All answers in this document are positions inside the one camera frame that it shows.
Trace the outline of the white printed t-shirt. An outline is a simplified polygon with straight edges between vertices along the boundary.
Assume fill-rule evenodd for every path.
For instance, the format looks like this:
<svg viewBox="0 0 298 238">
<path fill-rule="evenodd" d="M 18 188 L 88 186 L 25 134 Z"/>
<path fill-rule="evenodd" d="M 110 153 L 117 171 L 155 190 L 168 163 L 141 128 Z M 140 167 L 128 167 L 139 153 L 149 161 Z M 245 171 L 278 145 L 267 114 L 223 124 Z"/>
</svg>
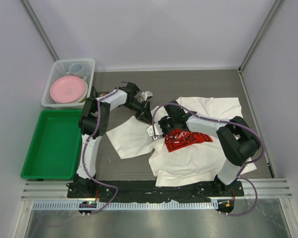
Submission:
<svg viewBox="0 0 298 238">
<path fill-rule="evenodd" d="M 203 116 L 232 119 L 241 116 L 238 98 L 179 97 L 176 102 Z M 168 151 L 164 139 L 153 140 L 148 124 L 131 117 L 106 134 L 121 159 L 152 152 L 149 164 L 156 177 L 156 186 L 182 186 L 212 181 L 223 167 L 225 155 L 220 141 L 196 140 L 193 144 Z"/>
</svg>

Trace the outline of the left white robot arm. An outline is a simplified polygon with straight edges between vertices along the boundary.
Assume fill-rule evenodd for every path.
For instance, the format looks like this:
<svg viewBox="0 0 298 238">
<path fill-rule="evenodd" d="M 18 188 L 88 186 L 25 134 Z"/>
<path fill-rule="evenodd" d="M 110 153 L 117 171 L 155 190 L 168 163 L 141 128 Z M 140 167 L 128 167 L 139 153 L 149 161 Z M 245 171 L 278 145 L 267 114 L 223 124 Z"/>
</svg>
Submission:
<svg viewBox="0 0 298 238">
<path fill-rule="evenodd" d="M 95 194 L 96 156 L 100 140 L 109 125 L 110 112 L 123 106 L 134 112 L 137 120 L 150 124 L 152 115 L 149 100 L 152 97 L 152 92 L 142 92 L 136 84 L 128 82 L 126 86 L 118 86 L 104 96 L 90 96 L 86 99 L 78 122 L 82 135 L 81 155 L 69 190 L 86 198 Z"/>
</svg>

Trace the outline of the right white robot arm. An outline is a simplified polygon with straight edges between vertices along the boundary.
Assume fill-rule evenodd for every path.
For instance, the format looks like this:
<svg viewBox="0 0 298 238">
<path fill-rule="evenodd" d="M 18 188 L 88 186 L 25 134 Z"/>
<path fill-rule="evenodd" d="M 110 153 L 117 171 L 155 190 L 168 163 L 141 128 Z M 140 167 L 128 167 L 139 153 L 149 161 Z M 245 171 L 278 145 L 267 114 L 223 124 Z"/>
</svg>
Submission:
<svg viewBox="0 0 298 238">
<path fill-rule="evenodd" d="M 203 116 L 198 112 L 170 102 L 162 105 L 167 116 L 155 122 L 158 110 L 152 116 L 153 138 L 166 136 L 173 129 L 182 129 L 188 132 L 203 133 L 219 140 L 225 155 L 225 162 L 214 178 L 213 187 L 218 195 L 225 196 L 231 192 L 233 184 L 240 177 L 246 165 L 258 161 L 257 158 L 249 161 L 259 149 L 261 155 L 265 153 L 262 138 L 252 130 L 242 117 L 232 119 L 217 119 Z"/>
</svg>

